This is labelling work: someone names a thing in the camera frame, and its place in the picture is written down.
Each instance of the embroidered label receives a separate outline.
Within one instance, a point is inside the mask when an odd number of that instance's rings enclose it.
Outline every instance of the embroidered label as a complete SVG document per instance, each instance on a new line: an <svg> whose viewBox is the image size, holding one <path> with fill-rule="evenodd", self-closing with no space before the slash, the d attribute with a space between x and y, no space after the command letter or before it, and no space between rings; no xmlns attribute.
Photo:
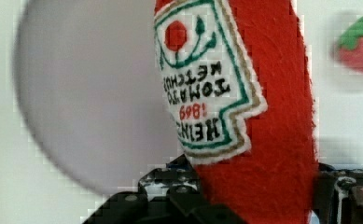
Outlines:
<svg viewBox="0 0 363 224"><path fill-rule="evenodd" d="M164 97L190 161L251 148L244 120L267 105L228 1L173 1L155 17L155 43Z"/></svg>

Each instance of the red fabric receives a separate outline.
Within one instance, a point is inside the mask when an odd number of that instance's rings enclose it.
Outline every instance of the red fabric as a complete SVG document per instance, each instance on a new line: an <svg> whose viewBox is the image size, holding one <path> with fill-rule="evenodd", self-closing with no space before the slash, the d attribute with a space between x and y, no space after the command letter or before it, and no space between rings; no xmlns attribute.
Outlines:
<svg viewBox="0 0 363 224"><path fill-rule="evenodd" d="M157 0L156 10L170 2ZM298 18L289 0L229 2L269 108L246 122L250 152L196 167L203 189L252 224L307 223L317 161Z"/></svg>

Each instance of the gray disc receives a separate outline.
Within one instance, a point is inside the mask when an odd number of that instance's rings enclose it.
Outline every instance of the gray disc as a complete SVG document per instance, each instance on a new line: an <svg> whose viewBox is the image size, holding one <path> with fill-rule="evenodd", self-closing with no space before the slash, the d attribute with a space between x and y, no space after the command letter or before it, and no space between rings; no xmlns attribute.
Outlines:
<svg viewBox="0 0 363 224"><path fill-rule="evenodd" d="M15 48L15 84L35 141L98 193L135 187L176 157L155 67L153 1L32 1Z"/></svg>

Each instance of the green embroidered border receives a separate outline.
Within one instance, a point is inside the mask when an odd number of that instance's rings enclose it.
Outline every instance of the green embroidered border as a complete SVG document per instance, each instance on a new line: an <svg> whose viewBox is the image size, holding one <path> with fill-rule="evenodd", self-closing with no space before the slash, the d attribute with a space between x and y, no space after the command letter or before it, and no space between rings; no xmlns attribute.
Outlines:
<svg viewBox="0 0 363 224"><path fill-rule="evenodd" d="M175 9L173 9L173 10L170 10L170 12L167 12L166 16L163 16L163 18L161 18L161 20L158 21L155 24L155 31L156 31L155 32L155 38L158 40L158 44L161 46L161 43L160 43L159 38L158 38L158 27L160 25L162 25L169 17L172 17L173 15L178 14L180 11L182 11L184 9L187 9L187 8L191 8L191 7L201 6L203 4L209 4L211 6L211 8L213 9L213 11L214 11L216 24L218 26L218 30L219 30L219 32L221 34L221 37L223 38L223 40L225 42L228 54L230 56L230 60L231 60L231 62L233 64L233 68L234 68L236 76L237 76L239 89L240 89L240 91L242 93L242 99L235 102L235 103L233 103L233 104L231 104L231 105L229 105L229 106L227 106L227 107L225 107L225 108L222 108L219 111L219 119L221 121L222 130L223 130L223 133L225 135L225 138L224 138L223 141L217 142L217 143L211 143L211 144L207 144L207 145L194 145L194 144L183 141L181 138L178 138L183 146L188 147L190 149L203 149L203 148L215 149L217 147L222 147L222 146L225 146L225 145L229 144L231 142L231 138L230 138L229 130L227 129L227 126L226 126L226 122L224 120L224 114L228 110L236 108L236 107L238 107L240 105L246 105L246 104L250 103L248 95L247 95L247 93L245 92L245 89L244 89L244 83L242 81L242 76L240 74L240 68L239 68L239 66L236 65L236 59L235 59L234 53L233 53L233 51L232 51L232 49L230 47L230 43L228 42L228 40L227 40L227 38L225 36L225 32L224 32L224 29L223 29L223 27L221 25L221 22L219 21L219 16L218 16L218 13L216 12L216 6L215 6L214 0L196 0L194 2L187 3L187 4L185 4L185 5L181 6L181 7L177 7Z"/></svg>

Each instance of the ketchup bottle plush toy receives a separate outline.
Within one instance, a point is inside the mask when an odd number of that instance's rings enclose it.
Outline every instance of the ketchup bottle plush toy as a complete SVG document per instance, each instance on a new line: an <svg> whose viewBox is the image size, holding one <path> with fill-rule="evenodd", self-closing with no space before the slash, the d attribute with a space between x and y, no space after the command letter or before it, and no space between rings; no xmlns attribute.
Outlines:
<svg viewBox="0 0 363 224"><path fill-rule="evenodd" d="M155 46L205 196L248 223L307 223L313 97L290 0L157 0Z"/></svg>

